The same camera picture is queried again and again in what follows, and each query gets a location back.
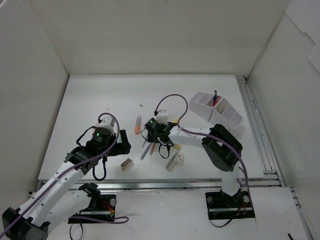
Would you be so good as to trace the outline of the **green pastel marker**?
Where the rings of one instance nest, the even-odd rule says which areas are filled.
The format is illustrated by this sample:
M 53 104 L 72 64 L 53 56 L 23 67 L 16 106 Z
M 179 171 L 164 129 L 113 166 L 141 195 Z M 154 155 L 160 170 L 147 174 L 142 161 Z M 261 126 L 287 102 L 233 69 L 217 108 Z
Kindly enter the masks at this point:
M 177 162 L 176 162 L 176 158 L 178 156 L 178 152 L 176 152 L 172 158 L 169 160 L 168 164 L 166 165 L 165 169 L 168 172 L 172 172 L 172 170 L 174 169 L 174 167 L 176 166 Z

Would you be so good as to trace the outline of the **blue ballpoint pen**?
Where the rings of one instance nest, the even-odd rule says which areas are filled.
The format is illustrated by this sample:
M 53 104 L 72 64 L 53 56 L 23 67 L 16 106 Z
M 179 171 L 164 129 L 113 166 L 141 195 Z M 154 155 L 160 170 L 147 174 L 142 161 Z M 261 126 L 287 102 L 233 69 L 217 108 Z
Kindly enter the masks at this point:
M 214 95 L 213 95 L 213 106 L 215 106 L 216 101 L 217 101 L 217 90 L 214 90 Z

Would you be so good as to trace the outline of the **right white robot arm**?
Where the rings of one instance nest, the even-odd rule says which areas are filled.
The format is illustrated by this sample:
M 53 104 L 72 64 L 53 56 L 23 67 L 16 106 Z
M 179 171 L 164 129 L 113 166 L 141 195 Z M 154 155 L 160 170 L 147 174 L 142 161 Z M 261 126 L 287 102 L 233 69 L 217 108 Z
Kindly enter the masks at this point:
M 242 159 L 242 144 L 223 125 L 216 124 L 211 128 L 183 127 L 179 123 L 159 123 L 151 118 L 143 127 L 147 130 L 146 140 L 159 143 L 165 147 L 175 144 L 199 147 L 204 149 L 212 164 L 220 170 L 221 200 L 227 206 L 239 201 L 240 170 L 248 180 L 248 172 Z

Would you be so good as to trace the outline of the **orange pastel highlighter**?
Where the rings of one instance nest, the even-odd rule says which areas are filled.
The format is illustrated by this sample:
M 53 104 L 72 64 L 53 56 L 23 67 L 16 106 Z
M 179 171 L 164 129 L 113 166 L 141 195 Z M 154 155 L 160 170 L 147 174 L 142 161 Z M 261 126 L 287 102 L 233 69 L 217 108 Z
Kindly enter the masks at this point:
M 152 156 L 156 147 L 156 143 L 153 142 L 149 151 L 149 155 Z

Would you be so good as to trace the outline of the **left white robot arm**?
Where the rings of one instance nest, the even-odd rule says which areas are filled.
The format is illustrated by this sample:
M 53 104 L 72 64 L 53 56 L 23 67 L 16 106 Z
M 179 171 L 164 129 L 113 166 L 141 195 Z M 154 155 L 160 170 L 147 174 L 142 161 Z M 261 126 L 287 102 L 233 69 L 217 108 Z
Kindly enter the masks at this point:
M 4 231 L 1 236 L 11 240 L 45 240 L 63 221 L 76 213 L 99 208 L 101 192 L 95 183 L 81 185 L 70 198 L 66 192 L 99 161 L 127 155 L 131 145 L 124 129 L 114 133 L 105 127 L 95 127 L 92 139 L 79 145 L 65 157 L 53 177 L 27 202 L 2 214 Z

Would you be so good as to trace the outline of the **purple pastel highlighter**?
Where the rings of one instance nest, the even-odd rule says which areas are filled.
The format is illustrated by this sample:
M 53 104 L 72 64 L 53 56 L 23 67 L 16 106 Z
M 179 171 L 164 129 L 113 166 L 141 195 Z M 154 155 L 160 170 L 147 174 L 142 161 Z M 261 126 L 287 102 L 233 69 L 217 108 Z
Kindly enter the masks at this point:
M 140 157 L 140 160 L 143 161 L 144 158 L 146 157 L 147 153 L 149 152 L 150 148 L 152 146 L 152 143 L 149 143 L 148 146 L 145 148 L 143 154 Z

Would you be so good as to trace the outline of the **orange highlighter marker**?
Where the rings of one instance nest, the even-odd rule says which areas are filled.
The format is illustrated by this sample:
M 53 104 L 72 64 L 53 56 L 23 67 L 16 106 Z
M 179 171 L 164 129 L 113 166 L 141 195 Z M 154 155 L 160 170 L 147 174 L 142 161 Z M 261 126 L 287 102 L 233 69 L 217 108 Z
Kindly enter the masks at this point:
M 141 131 L 141 123 L 142 123 L 142 116 L 141 115 L 137 115 L 136 117 L 136 123 L 135 123 L 135 129 L 134 129 L 134 133 L 136 135 L 140 134 Z

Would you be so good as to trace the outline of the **red gel pen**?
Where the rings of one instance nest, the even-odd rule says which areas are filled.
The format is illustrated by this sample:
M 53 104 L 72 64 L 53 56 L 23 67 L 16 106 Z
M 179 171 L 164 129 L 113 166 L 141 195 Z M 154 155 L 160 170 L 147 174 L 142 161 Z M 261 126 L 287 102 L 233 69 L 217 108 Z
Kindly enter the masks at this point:
M 215 98 L 215 101 L 214 101 L 214 103 L 213 103 L 213 106 L 215 106 L 215 105 L 219 102 L 220 98 L 221 98 L 221 97 L 220 97 L 219 95 Z

